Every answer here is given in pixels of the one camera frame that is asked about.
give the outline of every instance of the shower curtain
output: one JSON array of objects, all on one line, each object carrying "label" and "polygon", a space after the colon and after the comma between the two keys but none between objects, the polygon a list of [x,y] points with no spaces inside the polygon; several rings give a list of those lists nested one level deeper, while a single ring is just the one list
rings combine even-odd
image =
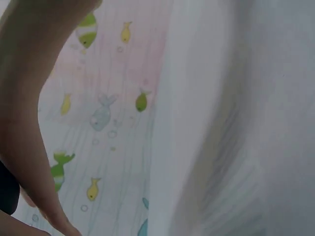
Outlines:
[{"label": "shower curtain", "polygon": [[[172,3],[104,0],[68,39],[41,92],[55,189],[84,236],[147,235],[154,101]],[[14,216],[61,235],[24,200]]]}]

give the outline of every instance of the gray fish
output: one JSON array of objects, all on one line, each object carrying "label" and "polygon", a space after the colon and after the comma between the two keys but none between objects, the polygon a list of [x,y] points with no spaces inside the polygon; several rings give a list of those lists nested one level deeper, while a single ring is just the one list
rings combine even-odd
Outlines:
[{"label": "gray fish", "polygon": [[112,105],[118,98],[118,95],[107,97],[106,94],[102,95],[98,101],[102,107],[98,108],[90,119],[90,125],[95,131],[102,131],[103,128],[109,123],[111,118],[110,105]]}]

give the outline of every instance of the yellow fish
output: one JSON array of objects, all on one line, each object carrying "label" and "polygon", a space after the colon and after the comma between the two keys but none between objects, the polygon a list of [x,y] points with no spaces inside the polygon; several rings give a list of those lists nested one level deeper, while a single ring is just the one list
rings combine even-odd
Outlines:
[{"label": "yellow fish", "polygon": [[130,29],[129,26],[132,22],[125,22],[124,23],[124,28],[123,31],[121,33],[121,38],[122,38],[122,42],[123,43],[128,43],[131,37],[131,33],[130,33]]},{"label": "yellow fish", "polygon": [[100,178],[91,178],[92,184],[87,190],[88,199],[93,202],[98,195],[98,186],[97,182],[100,181]]},{"label": "yellow fish", "polygon": [[66,115],[71,107],[71,101],[70,101],[71,93],[65,93],[63,98],[63,104],[60,107],[60,114],[62,116]]}]

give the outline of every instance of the finger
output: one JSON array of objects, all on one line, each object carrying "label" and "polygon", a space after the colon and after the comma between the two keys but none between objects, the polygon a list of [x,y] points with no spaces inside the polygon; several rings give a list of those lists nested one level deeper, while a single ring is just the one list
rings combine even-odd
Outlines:
[{"label": "finger", "polygon": [[2,236],[49,236],[50,234],[28,226],[0,211],[0,235]]},{"label": "finger", "polygon": [[31,207],[36,207],[35,203],[31,200],[31,198],[27,195],[27,193],[25,192],[25,190],[20,187],[20,192],[22,197],[24,198],[25,202],[27,202],[28,205],[30,205]]},{"label": "finger", "polygon": [[62,207],[55,211],[49,211],[44,213],[39,210],[43,217],[58,231],[63,233],[65,236],[82,236],[80,232],[69,222]]}]

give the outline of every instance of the bubble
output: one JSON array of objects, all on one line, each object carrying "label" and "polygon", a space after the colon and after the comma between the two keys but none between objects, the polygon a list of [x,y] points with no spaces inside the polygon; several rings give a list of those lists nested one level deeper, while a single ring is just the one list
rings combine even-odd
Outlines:
[{"label": "bubble", "polygon": [[38,218],[38,215],[36,214],[33,214],[33,216],[31,217],[32,221],[34,222],[38,222],[39,218]]},{"label": "bubble", "polygon": [[117,136],[117,131],[115,130],[108,131],[107,135],[110,139],[114,139]]},{"label": "bubble", "polygon": [[122,53],[123,51],[124,51],[123,47],[119,46],[119,47],[117,48],[117,52]]},{"label": "bubble", "polygon": [[92,144],[93,145],[98,145],[99,144],[99,140],[98,139],[93,139]]},{"label": "bubble", "polygon": [[81,211],[83,211],[83,212],[86,212],[86,211],[88,211],[88,206],[87,205],[82,205],[81,206]]}]

